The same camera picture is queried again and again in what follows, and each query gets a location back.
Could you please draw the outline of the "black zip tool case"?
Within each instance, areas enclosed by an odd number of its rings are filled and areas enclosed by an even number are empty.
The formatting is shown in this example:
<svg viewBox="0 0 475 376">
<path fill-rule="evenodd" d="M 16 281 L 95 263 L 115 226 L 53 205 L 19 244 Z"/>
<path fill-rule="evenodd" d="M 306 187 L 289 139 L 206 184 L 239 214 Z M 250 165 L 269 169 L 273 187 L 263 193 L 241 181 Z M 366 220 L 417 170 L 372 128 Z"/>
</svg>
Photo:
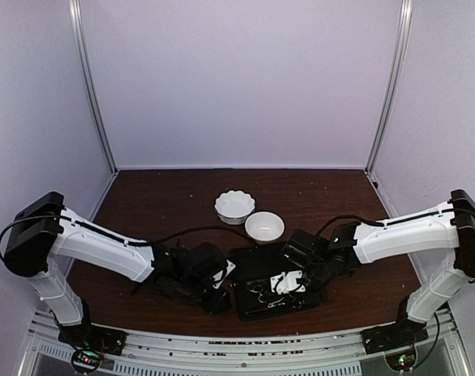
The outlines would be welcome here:
<svg viewBox="0 0 475 376">
<path fill-rule="evenodd" d="M 283 255 L 283 242 L 234 248 L 229 261 L 236 265 L 230 280 L 241 321 L 314 309 L 325 302 L 324 287 L 311 284 L 307 274 Z"/>
</svg>

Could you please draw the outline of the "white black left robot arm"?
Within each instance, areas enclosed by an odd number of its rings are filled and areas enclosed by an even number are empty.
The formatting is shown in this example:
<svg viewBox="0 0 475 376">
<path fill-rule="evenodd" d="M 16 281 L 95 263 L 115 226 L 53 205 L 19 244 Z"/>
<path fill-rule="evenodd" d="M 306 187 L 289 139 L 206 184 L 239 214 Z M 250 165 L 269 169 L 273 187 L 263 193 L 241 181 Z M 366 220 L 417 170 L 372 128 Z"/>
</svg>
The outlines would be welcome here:
<svg viewBox="0 0 475 376">
<path fill-rule="evenodd" d="M 0 233 L 0 259 L 11 273 L 30 281 L 67 341 L 91 348 L 99 330 L 87 303 L 59 269 L 57 255 L 108 269 L 163 295 L 183 295 L 209 314 L 229 310 L 223 283 L 235 265 L 214 244 L 186 250 L 126 237 L 80 217 L 63 200 L 52 191 L 20 211 Z"/>
</svg>

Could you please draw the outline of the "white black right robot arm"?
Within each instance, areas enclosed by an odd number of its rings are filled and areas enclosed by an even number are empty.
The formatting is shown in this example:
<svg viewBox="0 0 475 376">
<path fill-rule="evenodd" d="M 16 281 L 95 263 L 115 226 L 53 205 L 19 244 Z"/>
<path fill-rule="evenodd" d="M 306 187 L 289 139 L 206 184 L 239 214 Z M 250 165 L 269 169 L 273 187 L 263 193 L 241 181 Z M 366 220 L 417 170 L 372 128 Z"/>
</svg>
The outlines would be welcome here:
<svg viewBox="0 0 475 376">
<path fill-rule="evenodd" d="M 425 340 L 428 320 L 475 281 L 475 201 L 465 190 L 453 190 L 448 201 L 411 215 L 379 221 L 339 215 L 327 224 L 333 227 L 330 238 L 320 232 L 293 232 L 282 255 L 296 267 L 271 283 L 273 292 L 304 293 L 310 287 L 326 287 L 341 274 L 397 255 L 446 252 L 427 281 L 401 301 L 394 323 L 361 332 L 367 353 Z"/>
</svg>

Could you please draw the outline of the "silver pointed scissors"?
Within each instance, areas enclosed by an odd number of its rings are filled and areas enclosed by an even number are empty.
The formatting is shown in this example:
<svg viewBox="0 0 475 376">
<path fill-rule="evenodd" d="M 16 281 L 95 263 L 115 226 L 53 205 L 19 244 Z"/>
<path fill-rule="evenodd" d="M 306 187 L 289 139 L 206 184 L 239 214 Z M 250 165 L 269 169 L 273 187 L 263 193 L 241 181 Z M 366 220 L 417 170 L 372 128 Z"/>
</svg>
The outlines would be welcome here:
<svg viewBox="0 0 475 376">
<path fill-rule="evenodd" d="M 252 287 L 248 287 L 247 290 L 256 296 L 257 301 L 260 304 L 265 304 L 267 302 L 267 291 L 262 285 L 254 285 Z"/>
</svg>

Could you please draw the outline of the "silver thinning scissors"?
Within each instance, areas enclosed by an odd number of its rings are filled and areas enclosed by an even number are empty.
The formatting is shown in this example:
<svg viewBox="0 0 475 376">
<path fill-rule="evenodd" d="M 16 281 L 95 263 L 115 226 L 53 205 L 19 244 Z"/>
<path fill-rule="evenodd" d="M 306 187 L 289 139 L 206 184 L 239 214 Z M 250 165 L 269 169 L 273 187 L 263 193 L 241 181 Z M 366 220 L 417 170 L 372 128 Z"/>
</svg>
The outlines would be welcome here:
<svg viewBox="0 0 475 376">
<path fill-rule="evenodd" d="M 286 309 L 300 309 L 303 305 L 303 300 L 296 295 L 284 295 L 275 301 L 268 302 L 267 309 L 275 309 L 278 307 L 285 307 Z"/>
</svg>

